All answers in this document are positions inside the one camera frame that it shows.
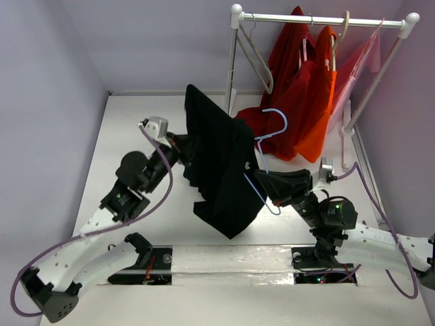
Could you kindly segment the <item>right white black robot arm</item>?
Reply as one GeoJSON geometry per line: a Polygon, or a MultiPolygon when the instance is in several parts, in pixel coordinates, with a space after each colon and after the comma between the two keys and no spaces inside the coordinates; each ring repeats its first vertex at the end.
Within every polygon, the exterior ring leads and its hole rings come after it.
{"type": "Polygon", "coordinates": [[[372,228],[358,222],[352,201],[344,196],[318,200],[317,191],[338,178],[331,172],[290,173],[256,170],[254,177],[278,207],[291,206],[316,239],[313,259],[320,266],[366,265],[416,276],[434,288],[434,238],[418,238],[372,228]]]}

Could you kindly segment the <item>black t shirt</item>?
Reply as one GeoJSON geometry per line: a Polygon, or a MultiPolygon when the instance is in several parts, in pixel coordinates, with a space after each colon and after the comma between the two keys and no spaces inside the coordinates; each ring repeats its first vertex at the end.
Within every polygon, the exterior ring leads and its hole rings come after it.
{"type": "Polygon", "coordinates": [[[194,214],[225,237],[244,231],[264,206],[266,193],[254,177],[259,168],[254,134],[196,86],[186,88],[186,128],[199,138],[184,177],[202,196],[194,214]]]}

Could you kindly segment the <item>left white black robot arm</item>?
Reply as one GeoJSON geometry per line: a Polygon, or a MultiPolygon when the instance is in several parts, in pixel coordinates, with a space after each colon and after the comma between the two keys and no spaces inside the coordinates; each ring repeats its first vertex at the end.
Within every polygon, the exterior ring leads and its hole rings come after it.
{"type": "Polygon", "coordinates": [[[79,232],[47,249],[20,272],[15,283],[22,285],[39,314],[50,323],[70,314],[89,287],[123,268],[149,264],[153,246],[138,232],[126,235],[103,254],[98,252],[113,232],[162,205],[159,201],[150,208],[146,194],[165,177],[173,177],[174,165],[191,163],[198,139],[171,132],[160,138],[145,137],[154,147],[152,155],[147,157],[140,151],[125,154],[116,170],[114,186],[79,232]]]}

